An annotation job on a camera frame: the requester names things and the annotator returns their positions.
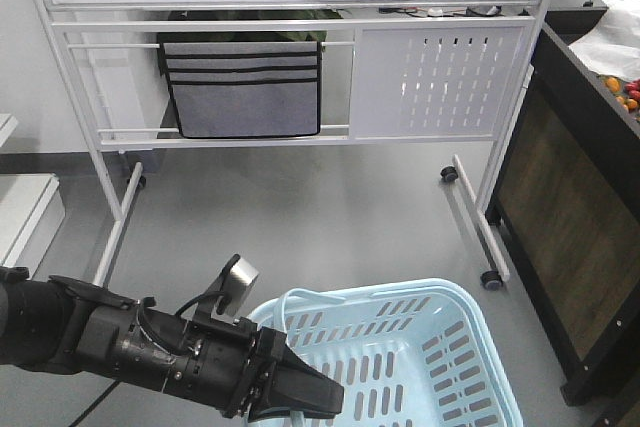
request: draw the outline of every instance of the perforated metal panel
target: perforated metal panel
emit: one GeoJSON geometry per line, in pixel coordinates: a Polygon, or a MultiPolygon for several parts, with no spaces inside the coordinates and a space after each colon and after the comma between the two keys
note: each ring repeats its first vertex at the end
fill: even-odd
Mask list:
{"type": "Polygon", "coordinates": [[[356,138],[492,136],[510,101],[523,26],[363,32],[351,112],[356,138]]]}

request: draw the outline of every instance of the hanging storage pocket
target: hanging storage pocket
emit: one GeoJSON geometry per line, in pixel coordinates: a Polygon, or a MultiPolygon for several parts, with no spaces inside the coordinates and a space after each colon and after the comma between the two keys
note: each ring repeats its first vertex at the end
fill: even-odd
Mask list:
{"type": "Polygon", "coordinates": [[[319,42],[164,42],[161,53],[184,137],[320,131],[319,42]]]}

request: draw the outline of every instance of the black robotic arm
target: black robotic arm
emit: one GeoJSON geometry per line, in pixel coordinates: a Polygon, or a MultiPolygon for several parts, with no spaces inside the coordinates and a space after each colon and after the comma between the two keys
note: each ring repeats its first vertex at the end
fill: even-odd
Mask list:
{"type": "Polygon", "coordinates": [[[0,267],[0,364],[75,374],[92,372],[249,420],[302,411],[330,419],[343,388],[305,364],[284,333],[237,311],[257,277],[235,255],[207,291],[175,315],[152,309],[153,298],[122,297],[92,284],[52,276],[27,280],[27,269],[0,267]],[[197,305],[192,320],[181,314],[197,305]]]}

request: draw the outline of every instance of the plastic basket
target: plastic basket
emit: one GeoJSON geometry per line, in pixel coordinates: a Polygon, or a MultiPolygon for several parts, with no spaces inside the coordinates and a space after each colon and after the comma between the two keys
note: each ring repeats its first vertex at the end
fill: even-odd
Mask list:
{"type": "MultiPolygon", "coordinates": [[[[522,426],[478,304],[440,279],[338,290],[294,289],[252,312],[345,388],[342,413],[311,427],[522,426]]],[[[291,419],[251,424],[302,425],[291,419]]]]}

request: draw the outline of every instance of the caster wheel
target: caster wheel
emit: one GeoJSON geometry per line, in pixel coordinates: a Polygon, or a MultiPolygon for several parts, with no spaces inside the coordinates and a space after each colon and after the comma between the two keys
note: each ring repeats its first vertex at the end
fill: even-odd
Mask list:
{"type": "Polygon", "coordinates": [[[485,217],[489,225],[493,227],[500,227],[500,224],[502,223],[502,217],[500,216],[500,213],[497,209],[490,210],[489,212],[487,212],[485,217]]]}
{"type": "MultiPolygon", "coordinates": [[[[131,177],[127,179],[127,185],[131,182],[131,177]]],[[[144,175],[140,176],[140,180],[138,180],[138,185],[136,186],[136,190],[143,190],[147,186],[147,178],[144,175]]]]}
{"type": "Polygon", "coordinates": [[[487,290],[500,290],[504,285],[500,274],[495,270],[488,270],[480,276],[482,286],[487,290]]]}
{"type": "Polygon", "coordinates": [[[458,171],[452,165],[449,165],[440,171],[442,181],[449,184],[458,178],[458,171]]]}

